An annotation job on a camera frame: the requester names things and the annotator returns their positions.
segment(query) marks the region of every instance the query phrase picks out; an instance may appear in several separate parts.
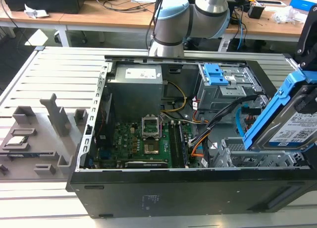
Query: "blue box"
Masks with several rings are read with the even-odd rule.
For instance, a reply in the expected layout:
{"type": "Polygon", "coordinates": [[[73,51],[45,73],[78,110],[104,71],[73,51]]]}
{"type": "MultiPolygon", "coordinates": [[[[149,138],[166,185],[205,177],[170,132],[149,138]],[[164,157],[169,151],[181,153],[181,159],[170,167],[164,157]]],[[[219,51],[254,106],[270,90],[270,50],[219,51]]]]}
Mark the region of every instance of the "blue box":
{"type": "Polygon", "coordinates": [[[310,11],[311,7],[317,4],[317,0],[292,0],[289,4],[293,8],[310,11]]]}

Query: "white desk leg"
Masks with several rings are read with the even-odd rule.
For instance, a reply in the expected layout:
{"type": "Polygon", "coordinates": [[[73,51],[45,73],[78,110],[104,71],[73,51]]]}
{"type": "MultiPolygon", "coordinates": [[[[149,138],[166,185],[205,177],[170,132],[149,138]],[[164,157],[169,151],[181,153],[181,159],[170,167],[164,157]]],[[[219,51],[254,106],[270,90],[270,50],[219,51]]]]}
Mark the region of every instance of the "white desk leg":
{"type": "Polygon", "coordinates": [[[100,43],[105,42],[105,33],[103,31],[99,32],[99,42],[100,43]]]}
{"type": "Polygon", "coordinates": [[[71,47],[70,37],[68,36],[66,26],[60,25],[56,27],[56,30],[59,31],[61,45],[63,47],[71,47]]]}
{"type": "Polygon", "coordinates": [[[10,38],[15,38],[15,33],[13,31],[13,27],[4,27],[4,31],[10,38]]]}
{"type": "Polygon", "coordinates": [[[231,37],[227,34],[224,34],[222,36],[222,39],[218,48],[218,52],[227,52],[230,41],[231,41],[231,37]]]}

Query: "wooden desk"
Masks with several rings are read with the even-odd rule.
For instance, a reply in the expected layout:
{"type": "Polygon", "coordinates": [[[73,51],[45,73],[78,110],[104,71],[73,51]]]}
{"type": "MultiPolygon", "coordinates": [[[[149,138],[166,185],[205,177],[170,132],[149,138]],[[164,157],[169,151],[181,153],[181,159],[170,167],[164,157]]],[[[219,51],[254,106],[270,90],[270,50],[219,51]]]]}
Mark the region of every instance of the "wooden desk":
{"type": "MultiPolygon", "coordinates": [[[[33,19],[27,16],[22,11],[11,11],[9,7],[3,2],[3,7],[8,13],[8,15],[13,19],[15,24],[21,28],[36,28],[36,29],[55,29],[60,31],[61,38],[66,39],[66,27],[60,25],[59,20],[64,15],[64,13],[50,12],[50,16],[33,19]]],[[[0,6],[0,26],[4,27],[5,32],[11,38],[15,38],[15,33],[13,28],[15,25],[11,22],[10,18],[4,12],[2,6],[0,6]]],[[[63,42],[63,46],[67,45],[68,41],[63,42]]]]}
{"type": "MultiPolygon", "coordinates": [[[[282,1],[286,5],[289,5],[291,2],[291,0],[279,1],[282,1]]],[[[304,24],[300,22],[295,22],[295,24],[277,24],[271,18],[273,14],[274,12],[264,10],[260,19],[252,19],[248,17],[246,12],[244,12],[242,22],[247,26],[248,29],[246,39],[297,42],[302,33],[304,24]]],[[[228,45],[233,36],[236,34],[237,30],[238,25],[229,25],[225,34],[222,36],[218,51],[227,51],[228,45]]]]}
{"type": "MultiPolygon", "coordinates": [[[[127,2],[128,0],[111,1],[112,7],[118,9],[138,6],[138,3],[127,2]]],[[[289,4],[291,0],[281,0],[289,4]]],[[[150,11],[154,10],[154,4],[146,6],[150,11]]],[[[100,41],[104,41],[104,32],[129,32],[145,33],[152,17],[150,11],[139,13],[122,13],[105,9],[96,1],[85,1],[79,14],[50,13],[50,17],[33,19],[26,16],[23,12],[11,12],[6,6],[8,13],[19,27],[24,28],[51,28],[59,30],[60,39],[63,46],[71,46],[67,35],[67,30],[98,31],[100,41]]],[[[261,19],[250,19],[247,13],[243,14],[242,22],[248,28],[246,39],[272,40],[272,41],[298,41],[303,24],[296,22],[277,24],[272,19],[273,12],[263,11],[261,19]]],[[[0,9],[0,26],[14,27],[10,19],[3,10],[0,9]]],[[[226,51],[231,38],[237,32],[237,25],[229,25],[218,51],[226,51]]]]}
{"type": "MultiPolygon", "coordinates": [[[[139,6],[136,2],[127,2],[129,0],[111,1],[113,8],[125,9],[139,6]]],[[[85,1],[79,14],[64,14],[59,20],[64,25],[84,25],[84,26],[105,26],[105,27],[123,27],[123,28],[144,28],[147,29],[154,11],[154,3],[145,6],[149,11],[138,13],[122,13],[105,9],[96,1],[85,1]]]]}

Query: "ram slot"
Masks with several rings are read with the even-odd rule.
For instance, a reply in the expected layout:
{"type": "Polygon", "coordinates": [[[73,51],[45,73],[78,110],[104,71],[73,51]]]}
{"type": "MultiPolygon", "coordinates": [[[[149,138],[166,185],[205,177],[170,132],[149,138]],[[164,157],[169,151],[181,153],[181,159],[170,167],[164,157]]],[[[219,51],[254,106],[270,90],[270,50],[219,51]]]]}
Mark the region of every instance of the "ram slot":
{"type": "Polygon", "coordinates": [[[168,124],[169,132],[169,144],[170,144],[170,154],[172,158],[172,167],[173,168],[184,168],[184,157],[183,149],[185,150],[184,139],[182,138],[182,130],[180,125],[175,125],[172,123],[168,124]]]}

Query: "black computer case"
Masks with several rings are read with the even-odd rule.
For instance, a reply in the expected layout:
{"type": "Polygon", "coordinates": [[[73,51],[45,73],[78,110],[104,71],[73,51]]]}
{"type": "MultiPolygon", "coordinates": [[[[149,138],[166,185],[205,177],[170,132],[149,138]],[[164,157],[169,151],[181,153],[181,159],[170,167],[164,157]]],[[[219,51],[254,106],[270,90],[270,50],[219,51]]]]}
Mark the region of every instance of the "black computer case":
{"type": "Polygon", "coordinates": [[[22,11],[24,4],[36,10],[47,12],[63,12],[76,14],[84,4],[84,0],[5,0],[11,11],[22,11]]]}

